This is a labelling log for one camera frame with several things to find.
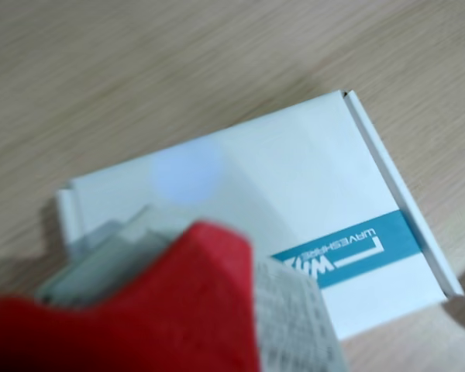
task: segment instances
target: wooden surface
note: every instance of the wooden surface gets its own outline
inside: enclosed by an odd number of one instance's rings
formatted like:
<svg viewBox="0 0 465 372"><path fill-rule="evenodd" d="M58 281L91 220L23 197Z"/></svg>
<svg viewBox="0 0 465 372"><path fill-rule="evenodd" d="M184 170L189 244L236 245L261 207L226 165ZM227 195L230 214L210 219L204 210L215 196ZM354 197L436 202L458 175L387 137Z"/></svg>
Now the wooden surface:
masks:
<svg viewBox="0 0 465 372"><path fill-rule="evenodd" d="M0 0L0 292L64 262L75 175L354 89L465 286L465 0ZM465 300L344 343L465 371Z"/></svg>

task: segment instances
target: red fabric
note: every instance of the red fabric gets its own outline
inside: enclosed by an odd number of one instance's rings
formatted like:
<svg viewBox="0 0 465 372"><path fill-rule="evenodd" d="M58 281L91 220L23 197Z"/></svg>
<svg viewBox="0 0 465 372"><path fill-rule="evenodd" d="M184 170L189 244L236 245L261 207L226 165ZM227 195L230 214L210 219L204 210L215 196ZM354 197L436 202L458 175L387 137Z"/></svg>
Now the red fabric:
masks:
<svg viewBox="0 0 465 372"><path fill-rule="evenodd" d="M257 372L252 284L247 241L194 224L97 307L0 299L0 370Z"/></svg>

